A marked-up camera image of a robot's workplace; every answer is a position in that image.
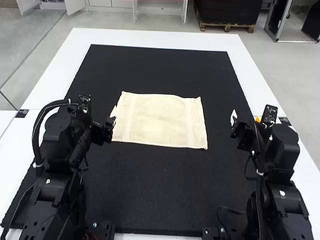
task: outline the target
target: cabinet door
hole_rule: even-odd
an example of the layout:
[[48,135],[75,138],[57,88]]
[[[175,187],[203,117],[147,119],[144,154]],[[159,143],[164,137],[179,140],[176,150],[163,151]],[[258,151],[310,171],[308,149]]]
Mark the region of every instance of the cabinet door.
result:
[[111,0],[89,0],[89,4],[95,7],[111,7]]
[[21,15],[40,4],[40,0],[16,0]]
[[86,6],[86,0],[64,0],[64,3],[68,15],[74,14]]
[[132,9],[132,0],[112,0],[112,7]]

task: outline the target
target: white cabinet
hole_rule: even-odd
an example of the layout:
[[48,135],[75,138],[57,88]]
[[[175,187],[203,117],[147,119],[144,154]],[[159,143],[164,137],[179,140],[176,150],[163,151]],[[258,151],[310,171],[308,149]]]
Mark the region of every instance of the white cabinet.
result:
[[132,0],[112,0],[112,7],[132,9]]
[[89,0],[90,6],[111,7],[111,0]]
[[64,2],[43,2],[41,0],[16,0],[21,14],[40,5],[41,9],[66,9],[68,15],[86,7],[86,0],[64,0]]

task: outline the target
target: white table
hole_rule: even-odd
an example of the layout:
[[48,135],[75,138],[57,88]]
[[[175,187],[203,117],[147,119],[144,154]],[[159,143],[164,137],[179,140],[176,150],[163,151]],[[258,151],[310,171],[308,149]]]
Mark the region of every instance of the white table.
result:
[[15,110],[0,110],[0,138],[10,125],[11,121],[16,116],[17,111]]
[[[286,117],[276,97],[270,90],[259,69],[237,34],[203,34],[185,32],[156,32],[111,29],[74,28],[52,62],[25,101],[22,109],[30,109],[26,118],[15,118],[0,139],[0,182],[10,185],[4,188],[0,198],[0,218],[6,213],[20,182],[27,172],[34,155],[31,132],[39,110],[49,102],[63,99],[91,44],[149,47],[165,49],[227,51],[246,100],[254,116],[260,116],[266,104],[278,107],[278,116]],[[292,180],[300,190],[310,214],[314,239],[320,240],[320,172],[301,141],[300,155],[294,166]],[[17,151],[23,151],[23,158]],[[176,236],[148,236],[116,234],[117,239],[177,239]]]

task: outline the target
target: gray floor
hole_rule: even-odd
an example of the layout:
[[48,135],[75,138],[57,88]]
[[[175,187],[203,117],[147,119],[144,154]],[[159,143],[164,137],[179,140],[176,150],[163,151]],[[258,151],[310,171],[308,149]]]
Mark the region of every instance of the gray floor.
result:
[[[28,56],[28,53],[36,46],[0,89],[18,109],[74,27],[200,32],[192,8],[188,10],[186,24],[182,24],[180,17],[162,15],[141,15],[136,24],[133,24],[132,13],[93,11],[82,11],[71,16],[64,14],[55,24],[63,12],[32,10],[28,14],[29,18],[32,16],[33,19],[29,22],[29,25],[43,22],[39,26],[42,31],[33,30],[32,37],[25,38],[24,36],[29,36],[29,34],[23,31],[26,26],[19,26],[22,23],[18,22],[23,21],[24,17],[19,16],[20,13],[17,9],[0,8],[0,21],[2,22],[2,13],[7,11],[15,11],[14,14],[11,13],[15,16],[15,19],[10,21],[17,23],[14,30],[12,28],[3,29],[3,25],[0,25],[0,34],[2,33],[0,36],[4,36],[5,41],[11,43],[8,46],[11,53],[7,55],[3,55],[0,48],[0,63],[8,65],[8,67],[5,67],[7,73],[3,76],[0,75],[0,83],[6,80],[6,76],[13,73],[10,73],[10,70],[19,66],[21,63],[19,61]],[[317,111],[320,104],[318,94],[320,91],[320,44],[274,43],[263,30],[266,17],[266,14],[262,13],[260,15],[254,34],[247,33],[245,29],[234,28],[231,29],[230,33],[240,35],[313,160],[320,168],[320,139],[317,134],[320,132],[320,125],[318,124],[320,122],[320,112]],[[305,36],[299,32],[298,20],[297,17],[291,16],[285,23],[281,39],[305,40]],[[19,40],[13,39],[12,31],[21,33]],[[212,28],[206,30],[206,33],[223,33],[223,30],[222,28]],[[8,58],[15,58],[15,60],[7,63],[6,59]],[[0,109],[12,109],[12,107],[0,97]]]

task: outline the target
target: towel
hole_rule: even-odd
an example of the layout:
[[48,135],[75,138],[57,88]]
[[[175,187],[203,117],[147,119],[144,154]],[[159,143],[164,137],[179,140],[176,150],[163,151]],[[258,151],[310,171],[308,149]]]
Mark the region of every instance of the towel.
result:
[[123,91],[112,141],[207,150],[201,98]]

